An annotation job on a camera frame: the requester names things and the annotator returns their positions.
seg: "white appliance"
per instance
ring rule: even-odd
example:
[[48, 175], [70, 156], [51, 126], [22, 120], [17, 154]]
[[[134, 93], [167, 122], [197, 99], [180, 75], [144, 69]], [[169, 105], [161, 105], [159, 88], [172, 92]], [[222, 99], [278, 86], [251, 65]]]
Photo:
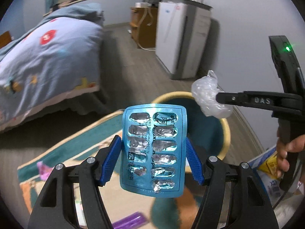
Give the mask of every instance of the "white appliance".
[[192, 0], [162, 0], [156, 57], [171, 79], [196, 75], [211, 23], [211, 7]]

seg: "blue blister pack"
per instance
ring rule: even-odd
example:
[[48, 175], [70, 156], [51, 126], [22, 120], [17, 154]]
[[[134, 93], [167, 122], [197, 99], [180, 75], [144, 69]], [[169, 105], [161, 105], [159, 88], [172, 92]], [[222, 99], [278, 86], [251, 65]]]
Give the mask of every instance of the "blue blister pack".
[[187, 116], [183, 106], [144, 104], [123, 114], [121, 187], [172, 198], [184, 188]]

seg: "screw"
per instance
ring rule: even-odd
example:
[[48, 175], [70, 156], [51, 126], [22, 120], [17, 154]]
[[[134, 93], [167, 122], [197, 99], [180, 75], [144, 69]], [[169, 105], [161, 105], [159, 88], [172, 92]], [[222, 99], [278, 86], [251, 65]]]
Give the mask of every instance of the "screw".
[[216, 162], [216, 161], [217, 161], [217, 157], [215, 157], [215, 156], [210, 156], [210, 157], [209, 157], [209, 160], [210, 160], [211, 162]]
[[248, 169], [249, 168], [249, 164], [247, 164], [247, 163], [242, 163], [242, 167], [244, 168], [244, 169]]
[[92, 164], [92, 163], [94, 163], [95, 162], [95, 158], [94, 157], [89, 157], [88, 159], [87, 159], [87, 163], [89, 163], [89, 164]]
[[58, 164], [55, 166], [55, 169], [60, 170], [63, 168], [63, 164]]

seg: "rug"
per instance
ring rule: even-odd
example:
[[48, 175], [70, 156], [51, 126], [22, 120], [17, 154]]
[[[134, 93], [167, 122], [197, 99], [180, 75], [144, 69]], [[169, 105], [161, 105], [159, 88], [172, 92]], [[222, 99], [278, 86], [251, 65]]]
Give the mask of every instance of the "rug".
[[[31, 213], [36, 199], [45, 184], [39, 175], [38, 162], [54, 167], [57, 163], [65, 166], [80, 164], [90, 156], [95, 156], [99, 149], [109, 146], [113, 137], [122, 136], [123, 111], [116, 111], [91, 124], [74, 135], [62, 140], [44, 154], [18, 167], [18, 178], [22, 195]], [[110, 181], [100, 187], [100, 193], [111, 222], [118, 221], [134, 212], [141, 212], [149, 223], [143, 229], [189, 229], [198, 211], [198, 202], [202, 197], [194, 196], [185, 187], [178, 198], [155, 199], [125, 191], [120, 186], [120, 157]], [[77, 212], [81, 210], [79, 185], [74, 184]]]

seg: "purple object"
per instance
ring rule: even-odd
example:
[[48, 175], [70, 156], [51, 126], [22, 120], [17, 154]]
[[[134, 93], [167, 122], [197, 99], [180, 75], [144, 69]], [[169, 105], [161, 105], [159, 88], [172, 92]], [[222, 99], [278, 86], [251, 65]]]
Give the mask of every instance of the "purple object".
[[42, 181], [46, 181], [53, 170], [53, 168], [45, 165], [42, 161], [37, 162], [37, 168]]
[[112, 224], [114, 229], [136, 229], [147, 223], [147, 219], [140, 212], [135, 212]]

